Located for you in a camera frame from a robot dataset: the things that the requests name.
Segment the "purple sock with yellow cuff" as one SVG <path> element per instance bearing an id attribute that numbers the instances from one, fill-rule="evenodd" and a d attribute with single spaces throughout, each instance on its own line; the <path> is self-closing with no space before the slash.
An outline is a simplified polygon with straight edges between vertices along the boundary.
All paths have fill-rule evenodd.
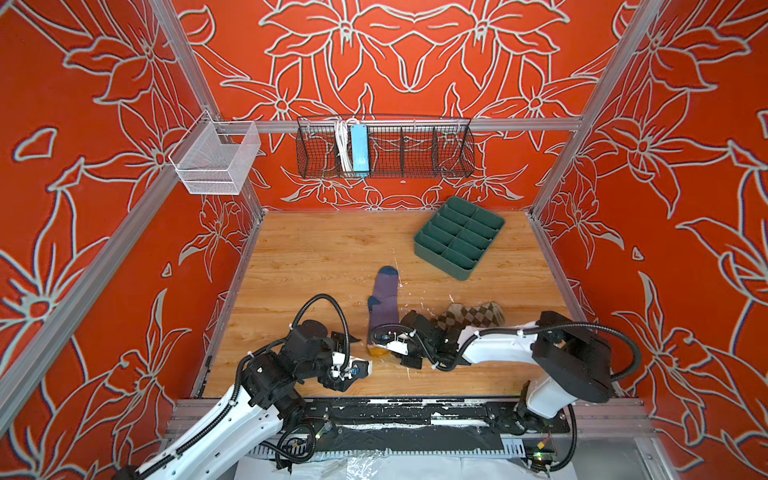
<path id="1" fill-rule="evenodd" d="M 373 358 L 385 356 L 388 351 L 372 343 L 371 333 L 376 327 L 399 322 L 399 272 L 392 266 L 382 267 L 375 278 L 373 293 L 368 297 L 369 313 L 367 350 Z"/>

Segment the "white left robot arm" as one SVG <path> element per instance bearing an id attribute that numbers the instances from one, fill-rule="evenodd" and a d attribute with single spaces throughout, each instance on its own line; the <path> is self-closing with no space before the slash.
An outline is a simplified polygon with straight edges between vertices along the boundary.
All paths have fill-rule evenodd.
<path id="1" fill-rule="evenodd" d="M 296 427 L 306 402 L 296 385 L 316 379 L 345 392 L 372 373 L 372 362 L 349 355 L 350 339 L 306 320 L 288 335 L 249 353 L 234 384 L 190 429 L 155 458 L 125 466 L 116 479 L 216 479 L 249 450 Z"/>

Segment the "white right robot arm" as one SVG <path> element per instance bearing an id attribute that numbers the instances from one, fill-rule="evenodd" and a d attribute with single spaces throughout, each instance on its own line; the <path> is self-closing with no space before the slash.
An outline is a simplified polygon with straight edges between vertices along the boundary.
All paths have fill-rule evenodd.
<path id="1" fill-rule="evenodd" d="M 522 391 L 522 417 L 549 420 L 578 400 L 605 403 L 611 397 L 610 345 L 586 325 L 554 311 L 524 325 L 461 330 L 443 330 L 417 314 L 375 327 L 369 338 L 411 368 L 423 361 L 441 372 L 487 362 L 538 366 L 543 375 Z"/>

